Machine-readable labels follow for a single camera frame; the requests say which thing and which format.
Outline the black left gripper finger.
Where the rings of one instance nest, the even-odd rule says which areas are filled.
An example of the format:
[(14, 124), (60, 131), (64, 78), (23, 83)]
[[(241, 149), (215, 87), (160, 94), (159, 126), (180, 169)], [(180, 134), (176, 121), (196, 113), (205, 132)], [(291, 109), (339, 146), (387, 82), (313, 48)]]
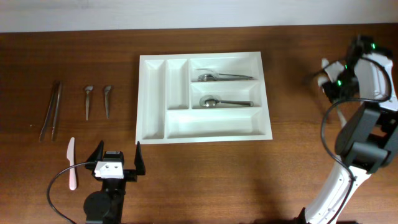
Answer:
[(141, 152), (141, 144), (138, 141), (136, 145), (136, 153), (134, 158), (134, 165), (136, 167), (136, 175), (145, 175), (146, 167)]
[(86, 160), (85, 169), (94, 170), (97, 162), (102, 161), (104, 141), (100, 141), (96, 149)]

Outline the steel tablespoon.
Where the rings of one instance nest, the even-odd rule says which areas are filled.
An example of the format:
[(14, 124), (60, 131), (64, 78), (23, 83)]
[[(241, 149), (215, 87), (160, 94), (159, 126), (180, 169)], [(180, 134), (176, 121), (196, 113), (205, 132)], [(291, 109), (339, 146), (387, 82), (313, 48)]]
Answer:
[(200, 98), (199, 105), (205, 108), (215, 108), (219, 104), (238, 105), (253, 107), (252, 101), (231, 101), (231, 100), (220, 100), (212, 95), (206, 95)]
[(346, 120), (343, 112), (340, 110), (339, 106), (336, 107), (336, 112), (337, 112), (339, 121), (341, 123), (341, 127), (343, 128), (346, 125), (347, 120)]

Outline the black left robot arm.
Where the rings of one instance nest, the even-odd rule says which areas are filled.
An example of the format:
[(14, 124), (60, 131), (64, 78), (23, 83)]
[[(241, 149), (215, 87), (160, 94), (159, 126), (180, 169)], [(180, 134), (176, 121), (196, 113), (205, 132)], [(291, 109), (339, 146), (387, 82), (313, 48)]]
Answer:
[(86, 160), (85, 168), (102, 183), (101, 190), (89, 194), (83, 209), (86, 223), (121, 223), (126, 184), (137, 182), (146, 174), (141, 144), (136, 144), (134, 169), (124, 168), (124, 154), (121, 151), (105, 151), (101, 141)]

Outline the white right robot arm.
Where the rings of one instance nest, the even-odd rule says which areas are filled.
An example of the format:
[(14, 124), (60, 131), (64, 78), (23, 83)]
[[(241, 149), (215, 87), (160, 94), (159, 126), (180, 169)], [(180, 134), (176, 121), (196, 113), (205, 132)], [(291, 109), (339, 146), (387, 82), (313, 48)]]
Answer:
[[(293, 219), (294, 223), (338, 223), (338, 217), (355, 191), (397, 157), (397, 95), (392, 77), (393, 53), (370, 36), (355, 37), (346, 55), (332, 62), (322, 60), (317, 79), (331, 106), (325, 112), (320, 138), (333, 168), (318, 196)], [(358, 102), (358, 110), (346, 119), (338, 117), (341, 130), (335, 149), (325, 139), (326, 121), (333, 110)]]

